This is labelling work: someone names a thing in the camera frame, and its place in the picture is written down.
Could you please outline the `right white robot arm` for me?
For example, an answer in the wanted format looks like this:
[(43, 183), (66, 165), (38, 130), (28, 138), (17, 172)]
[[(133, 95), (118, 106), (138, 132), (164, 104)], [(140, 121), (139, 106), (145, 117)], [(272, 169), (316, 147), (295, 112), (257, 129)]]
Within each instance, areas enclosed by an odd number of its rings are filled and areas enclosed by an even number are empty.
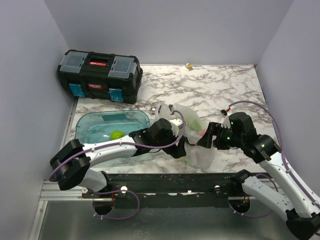
[(320, 230), (320, 197), (302, 180), (284, 156), (284, 151), (266, 134), (257, 134), (244, 112), (232, 113), (223, 123), (210, 122), (197, 142), (203, 148), (241, 149), (276, 181), (283, 193), (268, 187), (247, 170), (231, 178), (230, 191), (253, 196), (277, 213), (299, 240), (309, 240)]

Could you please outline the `translucent white plastic bag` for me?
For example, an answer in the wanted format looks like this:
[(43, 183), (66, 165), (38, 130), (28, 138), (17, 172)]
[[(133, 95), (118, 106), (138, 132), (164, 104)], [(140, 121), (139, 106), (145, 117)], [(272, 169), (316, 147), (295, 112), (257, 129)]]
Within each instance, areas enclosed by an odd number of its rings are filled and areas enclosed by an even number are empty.
[[(154, 120), (164, 118), (171, 120), (173, 117), (170, 115), (171, 111), (169, 105), (164, 102), (159, 102), (156, 106), (159, 106), (159, 112), (154, 115)], [(186, 156), (181, 160), (193, 168), (199, 168), (203, 171), (207, 170), (214, 158), (215, 150), (213, 148), (204, 148), (197, 146), (197, 142), (205, 134), (208, 123), (201, 120), (196, 111), (192, 110), (189, 106), (184, 106), (178, 103), (173, 104), (172, 111), (179, 111), (182, 113), (185, 122), (185, 151)]]

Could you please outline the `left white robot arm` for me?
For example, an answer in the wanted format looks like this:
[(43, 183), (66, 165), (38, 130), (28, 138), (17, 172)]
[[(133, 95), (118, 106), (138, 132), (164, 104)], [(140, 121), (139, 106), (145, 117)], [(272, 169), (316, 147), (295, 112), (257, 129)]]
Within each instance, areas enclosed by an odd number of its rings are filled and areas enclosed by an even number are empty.
[(69, 141), (50, 160), (52, 172), (49, 181), (57, 182), (61, 191), (80, 186), (93, 190), (99, 197), (110, 194), (111, 185), (106, 174), (92, 170), (101, 163), (119, 158), (148, 154), (153, 150), (164, 151), (175, 159), (186, 156), (184, 120), (160, 118), (149, 128), (133, 131), (116, 140), (100, 143)]

